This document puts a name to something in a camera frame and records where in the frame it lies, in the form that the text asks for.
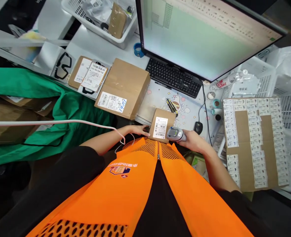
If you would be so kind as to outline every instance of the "sheet of labels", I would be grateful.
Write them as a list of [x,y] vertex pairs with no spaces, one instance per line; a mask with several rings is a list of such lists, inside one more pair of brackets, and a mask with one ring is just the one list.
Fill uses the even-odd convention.
[[[280,98],[226,99],[224,103],[224,121],[227,147],[238,147],[235,112],[247,111],[253,162],[254,185],[256,189],[268,187],[265,154],[261,149],[263,136],[261,116],[271,115],[274,137],[275,157],[278,173],[278,185],[289,184],[288,159],[285,147],[284,126],[282,121]],[[233,180],[240,184],[238,155],[227,155],[228,171]]]

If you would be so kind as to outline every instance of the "handheld scanner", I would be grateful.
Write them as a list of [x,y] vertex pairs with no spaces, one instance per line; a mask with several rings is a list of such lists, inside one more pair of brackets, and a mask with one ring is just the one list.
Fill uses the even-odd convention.
[[168,130],[167,139],[174,142],[186,141],[184,131],[178,127],[171,127]]

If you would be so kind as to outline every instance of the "monitor screen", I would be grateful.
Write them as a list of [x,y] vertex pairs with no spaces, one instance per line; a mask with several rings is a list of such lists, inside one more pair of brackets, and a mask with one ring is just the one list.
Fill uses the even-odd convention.
[[216,80],[282,37],[220,0],[140,3],[144,49],[208,81]]

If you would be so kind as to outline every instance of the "keyboard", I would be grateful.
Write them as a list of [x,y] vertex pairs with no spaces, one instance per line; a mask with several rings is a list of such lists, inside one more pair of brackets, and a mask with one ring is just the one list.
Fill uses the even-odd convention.
[[201,87],[201,84],[193,81],[192,76],[187,76],[176,69],[156,61],[155,59],[149,60],[146,71],[150,73],[151,79],[180,91],[192,98],[197,97]]

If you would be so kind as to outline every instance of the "orange vest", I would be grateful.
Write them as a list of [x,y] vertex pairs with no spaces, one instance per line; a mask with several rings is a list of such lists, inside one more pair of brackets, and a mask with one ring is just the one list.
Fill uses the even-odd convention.
[[175,145],[146,138],[131,144],[27,236],[132,236],[147,203],[158,160],[192,236],[252,236]]

